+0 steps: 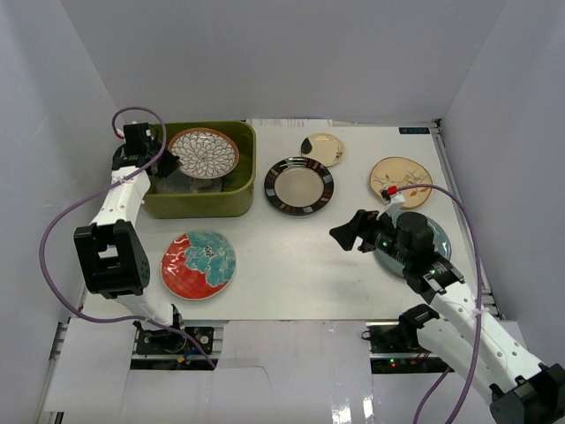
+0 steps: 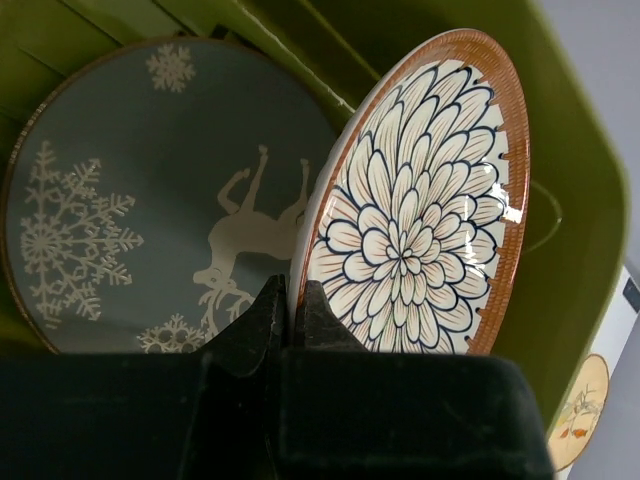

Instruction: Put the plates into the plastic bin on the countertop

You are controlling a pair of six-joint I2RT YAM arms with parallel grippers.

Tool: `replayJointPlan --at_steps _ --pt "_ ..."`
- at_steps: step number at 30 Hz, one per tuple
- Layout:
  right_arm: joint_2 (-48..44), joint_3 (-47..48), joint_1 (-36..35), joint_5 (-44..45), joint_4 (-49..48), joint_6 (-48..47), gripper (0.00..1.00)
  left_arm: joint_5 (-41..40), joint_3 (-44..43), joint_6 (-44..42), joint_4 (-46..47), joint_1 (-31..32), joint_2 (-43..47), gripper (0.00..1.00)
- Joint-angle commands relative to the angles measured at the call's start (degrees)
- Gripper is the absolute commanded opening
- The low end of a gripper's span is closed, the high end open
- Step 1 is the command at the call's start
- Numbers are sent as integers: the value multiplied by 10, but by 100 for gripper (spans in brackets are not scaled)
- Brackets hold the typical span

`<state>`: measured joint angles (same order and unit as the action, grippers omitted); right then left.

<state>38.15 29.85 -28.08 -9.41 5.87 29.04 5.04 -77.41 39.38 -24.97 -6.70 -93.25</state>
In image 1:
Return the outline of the grey reindeer plate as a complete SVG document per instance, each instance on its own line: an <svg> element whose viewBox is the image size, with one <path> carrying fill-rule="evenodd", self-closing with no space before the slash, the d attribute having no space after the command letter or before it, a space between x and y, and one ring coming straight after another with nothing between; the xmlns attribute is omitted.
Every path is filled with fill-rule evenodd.
<svg viewBox="0 0 565 424"><path fill-rule="evenodd" d="M159 194L173 193L218 193L222 190L223 178L200 179L186 176L176 170L155 183Z"/></svg>

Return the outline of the flower pattern bowl orange rim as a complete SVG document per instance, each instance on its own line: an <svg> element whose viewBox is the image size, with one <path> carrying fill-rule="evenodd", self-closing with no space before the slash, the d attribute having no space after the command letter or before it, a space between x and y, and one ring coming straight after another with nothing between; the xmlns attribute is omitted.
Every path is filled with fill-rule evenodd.
<svg viewBox="0 0 565 424"><path fill-rule="evenodd" d="M204 127L179 132L169 141L168 150L178 158L178 170L190 178L222 178L239 161L238 147L230 137Z"/></svg>

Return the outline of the red and teal plate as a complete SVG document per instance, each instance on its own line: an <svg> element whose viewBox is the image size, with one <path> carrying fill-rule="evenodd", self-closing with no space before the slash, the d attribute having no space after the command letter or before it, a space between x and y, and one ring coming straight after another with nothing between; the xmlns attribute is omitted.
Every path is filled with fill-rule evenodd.
<svg viewBox="0 0 565 424"><path fill-rule="evenodd" d="M210 299L228 286L236 265L235 249L224 235L188 231L174 239L164 253L162 281L180 299Z"/></svg>

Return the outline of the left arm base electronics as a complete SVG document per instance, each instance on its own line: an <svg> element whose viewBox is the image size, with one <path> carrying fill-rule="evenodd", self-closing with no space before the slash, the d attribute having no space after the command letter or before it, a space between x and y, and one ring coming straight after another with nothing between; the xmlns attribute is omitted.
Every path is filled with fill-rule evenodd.
<svg viewBox="0 0 565 424"><path fill-rule="evenodd" d="M185 327L216 366L222 350L223 328ZM212 371L213 367L190 340L181 339L176 347L166 349L146 332L137 330L132 348L131 370Z"/></svg>

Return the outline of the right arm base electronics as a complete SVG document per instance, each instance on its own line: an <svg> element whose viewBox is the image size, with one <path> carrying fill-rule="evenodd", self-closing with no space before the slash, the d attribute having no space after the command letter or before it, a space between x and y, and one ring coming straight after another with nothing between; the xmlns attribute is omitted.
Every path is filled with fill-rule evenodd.
<svg viewBox="0 0 565 424"><path fill-rule="evenodd" d="M448 366L438 356L401 340L398 322L368 322L361 338L369 344L373 375L436 374Z"/></svg>

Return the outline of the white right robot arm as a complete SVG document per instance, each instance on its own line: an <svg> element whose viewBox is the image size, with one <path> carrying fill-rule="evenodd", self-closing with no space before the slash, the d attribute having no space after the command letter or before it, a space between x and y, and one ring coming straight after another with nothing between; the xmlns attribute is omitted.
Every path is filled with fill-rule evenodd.
<svg viewBox="0 0 565 424"><path fill-rule="evenodd" d="M498 423L555 423L564 416L564 369L548 366L485 310L460 271L436 252L425 216L359 210L330 230L345 251L378 251L400 263L423 299L387 337L409 352L425 349L467 378Z"/></svg>

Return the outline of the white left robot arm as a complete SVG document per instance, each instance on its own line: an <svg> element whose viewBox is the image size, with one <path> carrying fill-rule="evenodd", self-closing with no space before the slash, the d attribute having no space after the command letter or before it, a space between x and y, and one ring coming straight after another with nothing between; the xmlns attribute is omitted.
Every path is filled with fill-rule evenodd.
<svg viewBox="0 0 565 424"><path fill-rule="evenodd" d="M112 159L113 187L91 223L75 230L73 241L88 291L127 308L137 320L147 322L147 329L159 328L156 342L166 352L178 352L187 334L180 326L180 313L150 283L149 259L135 231L150 177L160 171L170 174L177 167L176 157L165 152L149 169L142 168L161 146L148 123L124 127L124 144Z"/></svg>

